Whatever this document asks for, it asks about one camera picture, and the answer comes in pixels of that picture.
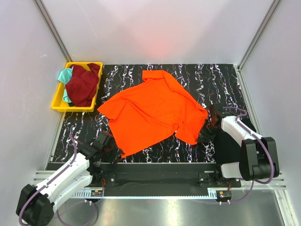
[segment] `white wall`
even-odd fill
[[[49,154],[65,59],[32,0],[0,0],[0,27],[0,219],[12,226],[21,189]]]
[[[282,1],[243,68],[263,134],[277,143],[280,170],[301,222],[301,1]]]
[[[238,64],[272,0],[43,0],[73,61]]]

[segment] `orange shirt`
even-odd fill
[[[175,132],[195,145],[207,110],[169,73],[143,71],[144,83],[114,95],[98,108],[109,126],[122,157],[135,154]]]

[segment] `orange cloth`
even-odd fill
[[[144,83],[114,95],[98,108],[109,126],[121,157],[135,154],[176,132],[180,140],[195,145],[207,110],[169,73],[143,71]]]

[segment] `metallic floor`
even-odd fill
[[[233,200],[243,197],[233,191]],[[92,216],[93,207],[69,199],[60,207],[62,219],[80,226]],[[243,202],[212,204],[212,200],[130,200],[111,199],[97,202],[95,226],[284,226],[275,194],[271,190],[254,190]],[[55,214],[49,226],[61,226]]]

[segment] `dark red garment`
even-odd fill
[[[87,71],[80,65],[72,66],[72,76],[66,84],[68,97],[77,107],[89,107],[99,82],[98,72],[100,66],[94,63],[87,64],[90,71]]]

